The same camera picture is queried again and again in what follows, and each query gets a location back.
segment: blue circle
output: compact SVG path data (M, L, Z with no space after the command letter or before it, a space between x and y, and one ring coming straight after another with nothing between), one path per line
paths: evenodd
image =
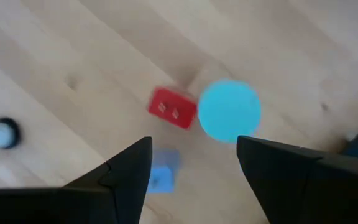
M213 139L235 143L258 127L261 106L257 93L245 82L220 80L205 89L198 103L198 119Z

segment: wooden floor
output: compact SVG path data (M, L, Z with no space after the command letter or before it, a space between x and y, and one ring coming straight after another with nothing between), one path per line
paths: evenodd
M61 186L152 136L184 166L142 223L266 223L234 146L145 109L157 85L220 78L257 90L258 138L340 149L358 131L358 1L0 0L0 116L25 131L0 187Z

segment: cyan disc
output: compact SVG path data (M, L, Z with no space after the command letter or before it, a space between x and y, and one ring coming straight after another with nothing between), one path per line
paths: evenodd
M257 93L245 82L220 80L205 89L198 103L198 119L213 139L236 143L258 127L261 106Z

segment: light blue block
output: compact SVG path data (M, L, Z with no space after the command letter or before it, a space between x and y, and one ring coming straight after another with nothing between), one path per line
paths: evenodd
M180 166L180 153L177 150L154 151L147 192L150 194L172 193L175 189L175 176Z
M220 80L205 89L198 102L198 119L213 139L236 143L252 135L261 117L257 93L245 82Z

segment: red cube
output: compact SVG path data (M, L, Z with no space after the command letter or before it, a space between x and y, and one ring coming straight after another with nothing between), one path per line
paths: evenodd
M197 104L178 91L157 87L149 104L149 113L183 129L189 129L197 113Z

